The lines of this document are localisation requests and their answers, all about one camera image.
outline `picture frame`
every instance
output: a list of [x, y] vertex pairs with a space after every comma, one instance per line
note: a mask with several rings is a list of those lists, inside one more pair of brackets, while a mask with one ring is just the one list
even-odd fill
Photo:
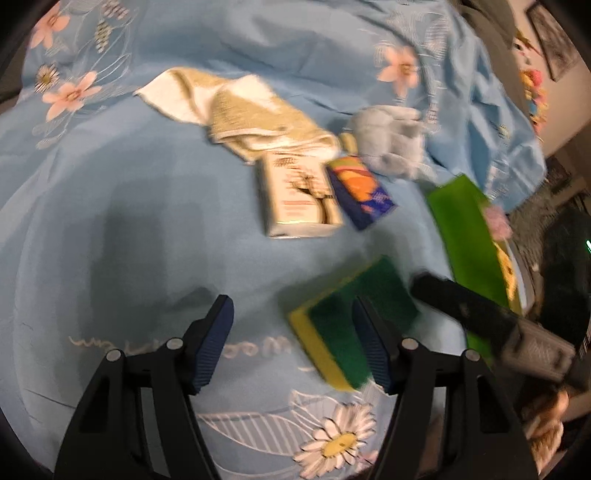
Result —
[[581, 59], [569, 36], [539, 2], [525, 12], [540, 42], [550, 79], [558, 82]]

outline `pink flower print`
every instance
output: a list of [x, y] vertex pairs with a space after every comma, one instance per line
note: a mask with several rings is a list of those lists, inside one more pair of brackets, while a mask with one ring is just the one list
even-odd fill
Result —
[[408, 89], [418, 85], [417, 58], [410, 47], [398, 51], [388, 47], [384, 56], [390, 65], [379, 72], [378, 80], [394, 83], [394, 92], [405, 98]]
[[491, 237], [495, 242], [503, 242], [511, 238], [513, 230], [511, 230], [505, 212], [503, 212], [501, 207], [498, 205], [487, 207], [482, 214], [491, 233]]
[[59, 2], [55, 4], [35, 25], [35, 33], [31, 38], [31, 48], [35, 48], [41, 42], [43, 42], [45, 48], [51, 48], [53, 45], [53, 32], [62, 31], [69, 21], [70, 17], [68, 15], [60, 15]]
[[379, 451], [373, 450], [369, 453], [364, 453], [359, 457], [359, 461], [355, 466], [355, 473], [362, 472], [367, 470], [369, 467], [374, 466], [376, 460], [378, 459]]
[[96, 72], [88, 72], [78, 85], [72, 82], [64, 83], [57, 93], [48, 92], [43, 95], [45, 103], [53, 103], [47, 112], [46, 121], [53, 120], [64, 110], [75, 112], [84, 106], [84, 98], [100, 91], [99, 86], [90, 87], [96, 80]]

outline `green dustpan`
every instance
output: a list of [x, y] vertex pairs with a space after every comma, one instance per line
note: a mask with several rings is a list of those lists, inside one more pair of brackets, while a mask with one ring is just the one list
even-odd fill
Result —
[[[505, 279], [497, 250], [491, 238], [482, 210], [490, 205], [486, 196], [468, 177], [461, 175], [427, 196], [454, 276], [460, 285], [521, 314], [518, 295], [507, 298]], [[507, 253], [504, 242], [499, 244]], [[467, 332], [469, 348], [491, 359], [491, 346]]]

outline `floral bedsheet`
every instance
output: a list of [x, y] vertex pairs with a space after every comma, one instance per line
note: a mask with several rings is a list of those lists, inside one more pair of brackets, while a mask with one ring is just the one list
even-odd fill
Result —
[[[449, 276], [423, 193], [384, 181], [399, 208], [363, 233], [267, 238], [255, 170], [132, 95], [179, 65], [256, 73], [334, 132], [364, 106], [417, 108], [439, 182], [466, 173], [505, 210], [543, 178], [534, 132], [444, 1], [61, 0], [34, 28], [0, 116], [0, 405], [17, 435], [52, 468], [105, 352], [157, 348], [225, 293], [235, 325], [194, 399], [222, 478], [344, 478], [375, 460], [395, 399], [333, 391], [287, 313], [380, 255], [405, 281]], [[465, 345], [423, 307], [409, 334]]]

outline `white daisy print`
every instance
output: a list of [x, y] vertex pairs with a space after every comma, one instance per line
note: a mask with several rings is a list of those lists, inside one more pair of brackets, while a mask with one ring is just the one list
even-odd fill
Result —
[[294, 456], [302, 467], [300, 477], [309, 480], [343, 468], [346, 463], [354, 465], [359, 448], [365, 445], [363, 440], [375, 433], [371, 408], [368, 403], [337, 405], [333, 417], [324, 419], [323, 428], [313, 433], [314, 440]]
[[45, 92], [55, 86], [59, 79], [60, 74], [55, 65], [43, 64], [39, 67], [35, 76], [35, 91]]

